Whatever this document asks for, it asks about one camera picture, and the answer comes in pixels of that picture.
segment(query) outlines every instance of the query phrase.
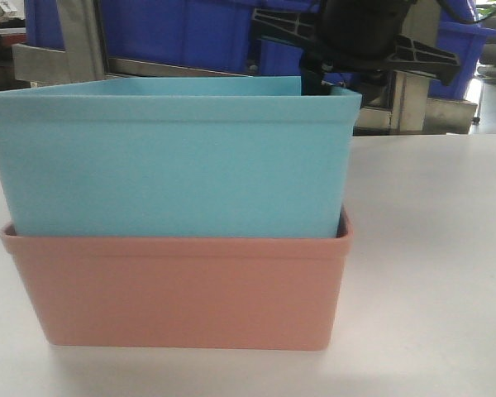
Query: pink plastic bin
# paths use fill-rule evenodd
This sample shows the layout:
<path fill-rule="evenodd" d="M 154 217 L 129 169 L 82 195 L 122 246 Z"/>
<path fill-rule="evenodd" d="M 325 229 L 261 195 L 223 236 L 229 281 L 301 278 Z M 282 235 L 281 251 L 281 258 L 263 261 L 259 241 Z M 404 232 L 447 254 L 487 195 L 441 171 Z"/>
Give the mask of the pink plastic bin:
<path fill-rule="evenodd" d="M 56 345 L 322 350 L 337 238 L 0 237 Z"/>

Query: plastic storage bin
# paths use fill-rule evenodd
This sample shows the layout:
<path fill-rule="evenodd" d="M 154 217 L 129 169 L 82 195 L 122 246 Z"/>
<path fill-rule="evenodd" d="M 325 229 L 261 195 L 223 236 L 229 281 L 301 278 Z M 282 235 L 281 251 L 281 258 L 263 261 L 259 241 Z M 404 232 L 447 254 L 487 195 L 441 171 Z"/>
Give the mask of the plastic storage bin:
<path fill-rule="evenodd" d="M 494 35 L 496 35 L 496 30 L 494 29 L 454 22 L 440 22 L 436 46 L 442 50 L 457 54 L 461 62 L 461 71 L 448 86 L 443 86 L 438 81 L 431 81 L 429 96 L 433 98 L 463 99 L 469 83 L 474 77 L 483 46 L 487 38 Z"/>
<path fill-rule="evenodd" d="M 260 0 L 101 2 L 110 56 L 245 72 L 251 13 Z M 28 44 L 64 48 L 55 0 L 26 0 Z"/>
<path fill-rule="evenodd" d="M 26 41 L 34 47 L 64 49 L 56 0 L 25 0 Z"/>
<path fill-rule="evenodd" d="M 291 11 L 291 12 L 307 12 L 317 10 L 317 6 L 311 7 L 310 0 L 265 0 L 264 8 Z M 298 76 L 299 60 L 303 50 L 291 45 L 276 43 L 273 41 L 263 40 L 260 45 L 260 62 L 259 74 L 262 76 Z M 349 84 L 353 74 L 327 74 L 326 80 L 337 84 L 345 82 Z"/>
<path fill-rule="evenodd" d="M 23 237 L 1 232 L 57 345 L 320 350 L 345 258 L 323 239 Z"/>
<path fill-rule="evenodd" d="M 22 235 L 331 237 L 360 95 L 296 77 L 131 78 L 0 93 Z"/>

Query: black mechanical arm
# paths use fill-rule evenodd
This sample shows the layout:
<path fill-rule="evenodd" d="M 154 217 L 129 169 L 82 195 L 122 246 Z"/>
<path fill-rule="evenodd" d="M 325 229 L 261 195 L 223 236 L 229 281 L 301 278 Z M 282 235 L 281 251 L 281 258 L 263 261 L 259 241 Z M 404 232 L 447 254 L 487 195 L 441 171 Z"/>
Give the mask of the black mechanical arm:
<path fill-rule="evenodd" d="M 392 70 L 439 79 L 448 85 L 458 70 L 457 55 L 400 34 L 418 0 L 322 0 L 318 12 L 256 9 L 252 36 L 303 49 L 303 95 L 325 95 L 326 73 L 355 72 L 363 104 L 378 96 Z"/>

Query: blue storage bin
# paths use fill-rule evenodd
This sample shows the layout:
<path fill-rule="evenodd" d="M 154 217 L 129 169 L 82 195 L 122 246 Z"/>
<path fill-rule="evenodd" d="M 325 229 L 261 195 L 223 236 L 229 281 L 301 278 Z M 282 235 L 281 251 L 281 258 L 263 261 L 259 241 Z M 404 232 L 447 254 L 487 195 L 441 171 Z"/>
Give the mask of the blue storage bin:
<path fill-rule="evenodd" d="M 26 42 L 34 47 L 63 50 L 56 0 L 25 0 Z"/>
<path fill-rule="evenodd" d="M 360 95 L 300 86 L 132 78 L 0 93 L 17 232 L 334 237 Z"/>
<path fill-rule="evenodd" d="M 474 77 L 478 59 L 489 36 L 496 35 L 496 30 L 478 25 L 463 25 L 454 22 L 439 22 L 436 46 L 442 50 L 457 54 L 461 70 L 449 86 L 439 81 L 430 82 L 429 96 L 460 100 L 465 97 L 469 83 Z"/>
<path fill-rule="evenodd" d="M 306 12 L 311 6 L 311 0 L 265 0 L 264 7 L 274 10 Z M 291 45 L 263 40 L 261 42 L 259 74 L 262 76 L 298 76 L 299 60 L 303 50 Z M 327 74 L 325 80 L 337 84 L 348 84 L 353 74 Z"/>
<path fill-rule="evenodd" d="M 110 56 L 243 73 L 260 0 L 102 1 Z M 55 0 L 26 0 L 29 45 L 63 49 Z"/>

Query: white table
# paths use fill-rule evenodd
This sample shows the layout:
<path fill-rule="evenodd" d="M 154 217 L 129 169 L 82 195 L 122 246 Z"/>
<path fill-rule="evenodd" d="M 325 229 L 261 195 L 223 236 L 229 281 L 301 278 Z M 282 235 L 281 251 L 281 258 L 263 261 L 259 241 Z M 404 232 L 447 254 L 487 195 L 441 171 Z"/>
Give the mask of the white table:
<path fill-rule="evenodd" d="M 0 242 L 0 396 L 496 396 L 496 136 L 355 138 L 346 206 L 324 352 L 52 347 Z"/>

